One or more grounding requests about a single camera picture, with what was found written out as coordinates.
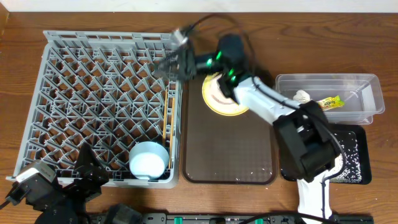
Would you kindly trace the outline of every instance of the brown tray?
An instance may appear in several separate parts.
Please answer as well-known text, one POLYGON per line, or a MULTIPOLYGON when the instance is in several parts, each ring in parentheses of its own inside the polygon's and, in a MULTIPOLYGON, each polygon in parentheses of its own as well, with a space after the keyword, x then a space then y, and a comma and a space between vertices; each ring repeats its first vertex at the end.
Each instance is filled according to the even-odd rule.
POLYGON ((212 111, 201 94, 204 79, 191 80, 184 90, 183 176, 193 183, 270 184, 277 177, 272 127, 251 111, 238 116, 212 111))

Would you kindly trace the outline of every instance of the candy wrapper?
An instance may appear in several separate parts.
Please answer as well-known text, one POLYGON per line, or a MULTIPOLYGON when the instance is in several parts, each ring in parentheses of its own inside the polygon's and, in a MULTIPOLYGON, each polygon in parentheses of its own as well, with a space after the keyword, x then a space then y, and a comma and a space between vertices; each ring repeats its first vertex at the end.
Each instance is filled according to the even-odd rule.
POLYGON ((340 96, 328 97, 317 103, 321 106, 323 111, 344 106, 344 101, 340 99, 340 96))

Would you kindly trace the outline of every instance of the cable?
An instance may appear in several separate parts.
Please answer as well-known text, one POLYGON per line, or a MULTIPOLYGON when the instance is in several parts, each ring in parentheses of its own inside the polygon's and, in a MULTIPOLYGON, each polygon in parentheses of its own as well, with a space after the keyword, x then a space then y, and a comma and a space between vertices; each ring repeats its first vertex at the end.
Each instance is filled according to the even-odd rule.
POLYGON ((344 150, 343 150, 342 146, 341 146, 340 143, 338 142, 338 140, 337 140, 337 138, 335 137, 335 135, 329 130, 327 124, 326 124, 323 120, 321 120, 318 116, 315 116, 314 114, 309 113, 308 111, 306 111, 306 110, 303 109, 303 108, 298 108, 298 107, 295 107, 295 106, 292 106, 292 105, 288 105, 286 102, 280 101, 280 100, 278 100, 277 98, 274 98, 274 97, 271 96, 270 94, 266 93, 264 90, 260 89, 259 85, 256 84, 255 79, 254 79, 254 76, 255 76, 255 69, 256 69, 256 66, 255 66, 255 65, 256 65, 256 63, 257 63, 256 53, 255 53, 254 48, 253 48, 253 46, 252 46, 252 43, 251 43, 251 41, 250 41, 250 39, 249 39, 248 33, 241 27, 240 23, 239 23, 237 20, 235 20, 233 17, 231 17, 231 16, 229 16, 229 15, 226 15, 226 14, 210 14, 210 15, 207 15, 207 16, 205 16, 205 17, 202 17, 201 19, 199 19, 199 20, 196 21, 195 23, 193 23, 193 24, 187 29, 186 35, 188 36, 189 33, 190 33, 197 25, 199 25, 200 23, 202 23, 202 22, 204 22, 205 20, 210 19, 210 18, 212 18, 212 17, 218 17, 218 18, 220 18, 220 19, 224 19, 224 20, 230 21, 232 24, 234 24, 234 25, 236 25, 236 26, 238 27, 238 29, 239 29, 239 31, 240 31, 242 37, 245 39, 247 45, 249 46, 249 50, 250 50, 250 53, 251 53, 251 59, 252 59, 252 61, 253 61, 251 78, 252 78, 253 85, 256 87, 256 89, 259 90, 262 94, 266 95, 267 97, 273 99, 274 101, 280 103, 280 104, 283 105, 283 106, 286 106, 286 107, 288 107, 288 108, 290 108, 290 109, 299 111, 299 112, 303 113, 304 115, 306 115, 308 118, 317 119, 317 120, 319 121, 319 123, 322 125, 322 127, 324 128, 324 130, 330 135, 330 137, 334 140, 335 144, 338 146, 338 148, 339 148, 339 150, 340 150, 340 153, 341 153, 341 156, 343 157, 343 165, 342 165, 341 169, 339 170, 339 172, 337 172, 337 173, 335 173, 335 174, 333 174, 333 175, 331 175, 331 176, 325 177, 325 178, 322 180, 322 182, 321 182, 321 184, 322 184, 322 189, 323 189, 323 190, 322 190, 322 214, 323 214, 323 217, 325 218, 325 187, 326 187, 325 182, 326 182, 327 180, 330 180, 330 179, 332 179, 332 178, 334 178, 334 177, 339 176, 340 174, 342 174, 342 173, 344 172, 344 170, 345 170, 345 168, 346 168, 346 156, 345 156, 345 153, 344 153, 344 150))
POLYGON ((307 218, 307 219, 319 221, 322 223, 329 223, 329 224, 337 224, 338 223, 338 222, 334 222, 332 220, 328 220, 326 218, 320 218, 320 217, 316 217, 316 216, 308 215, 308 214, 304 214, 304 213, 299 213, 299 212, 270 212, 270 213, 264 213, 261 215, 256 215, 256 216, 251 217, 245 221, 240 222, 239 224, 248 224, 248 223, 256 221, 257 219, 271 217, 271 216, 293 216, 293 217, 307 218))
POLYGON ((5 206, 7 206, 10 203, 10 201, 5 201, 0 205, 0 210, 2 210, 5 206))

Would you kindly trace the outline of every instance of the yellow plate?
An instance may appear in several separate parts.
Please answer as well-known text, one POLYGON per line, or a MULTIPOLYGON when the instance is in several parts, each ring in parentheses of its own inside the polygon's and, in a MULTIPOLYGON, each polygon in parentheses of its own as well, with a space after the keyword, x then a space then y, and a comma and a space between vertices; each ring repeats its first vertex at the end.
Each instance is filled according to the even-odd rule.
POLYGON ((231 98, 225 98, 217 82, 220 77, 221 75, 218 73, 208 75, 203 82, 201 93, 207 106, 224 116, 236 116, 246 112, 249 108, 238 105, 231 98))

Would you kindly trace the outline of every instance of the clear plastic container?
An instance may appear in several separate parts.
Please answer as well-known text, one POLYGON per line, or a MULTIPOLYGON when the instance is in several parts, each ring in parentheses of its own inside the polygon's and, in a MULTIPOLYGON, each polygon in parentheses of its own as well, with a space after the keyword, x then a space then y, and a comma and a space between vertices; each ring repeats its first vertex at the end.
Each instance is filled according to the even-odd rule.
POLYGON ((373 74, 282 74, 275 88, 289 98, 298 90, 315 101, 340 96, 345 105, 325 112, 331 123, 370 124, 374 114, 384 112, 380 82, 373 74))

